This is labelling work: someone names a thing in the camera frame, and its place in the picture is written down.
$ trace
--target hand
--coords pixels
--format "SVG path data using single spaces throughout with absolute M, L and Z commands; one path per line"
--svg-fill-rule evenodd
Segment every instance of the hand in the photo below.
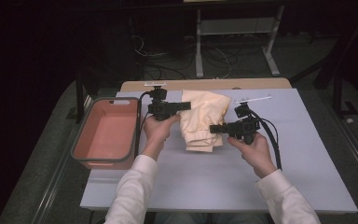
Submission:
M 153 116 L 148 117 L 144 127 L 147 142 L 142 154 L 156 161 L 159 152 L 164 148 L 165 140 L 170 136 L 172 125 L 179 120 L 180 115 L 174 115 L 163 121 L 157 121 Z
M 255 174 L 263 178 L 277 170 L 269 154 L 269 144 L 265 136 L 260 133 L 254 134 L 254 142 L 246 145 L 242 141 L 229 137 L 228 142 L 236 147 L 242 158 L 253 166 Z

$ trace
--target white long-sleeve shirt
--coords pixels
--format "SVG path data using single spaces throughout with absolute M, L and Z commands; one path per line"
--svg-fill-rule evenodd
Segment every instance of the white long-sleeve shirt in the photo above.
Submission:
M 157 174 L 157 163 L 145 155 L 135 159 L 118 183 L 106 215 L 107 224 L 142 224 Z M 256 183 L 276 224 L 320 223 L 314 210 L 281 170 Z

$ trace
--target dark background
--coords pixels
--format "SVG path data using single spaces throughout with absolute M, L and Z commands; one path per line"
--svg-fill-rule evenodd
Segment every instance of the dark background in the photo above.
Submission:
M 142 77 L 131 35 L 143 35 L 154 40 L 149 43 L 180 54 L 182 37 L 195 32 L 189 29 L 194 12 L 156 16 L 66 10 L 89 6 L 88 1 L 0 0 L 0 213 L 52 109 L 76 77 L 94 95 L 100 88 L 119 87 Z M 280 34 L 350 34 L 357 24 L 358 1 L 313 1 L 287 7 Z M 351 76 L 358 67 L 358 42 L 349 55 L 340 73 L 358 87 L 358 78 Z

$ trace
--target pink container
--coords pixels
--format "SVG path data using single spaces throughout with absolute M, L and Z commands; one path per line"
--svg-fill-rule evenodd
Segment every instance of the pink container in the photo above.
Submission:
M 138 99 L 99 98 L 81 123 L 72 157 L 88 169 L 124 170 L 135 151 Z

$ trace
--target beige cloth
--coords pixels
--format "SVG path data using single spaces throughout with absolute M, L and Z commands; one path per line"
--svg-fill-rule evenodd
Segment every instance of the beige cloth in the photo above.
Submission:
M 180 128 L 186 150 L 212 152 L 223 145 L 221 133 L 210 133 L 209 125 L 222 124 L 231 98 L 209 91 L 183 91 L 182 102 L 191 110 L 180 112 Z

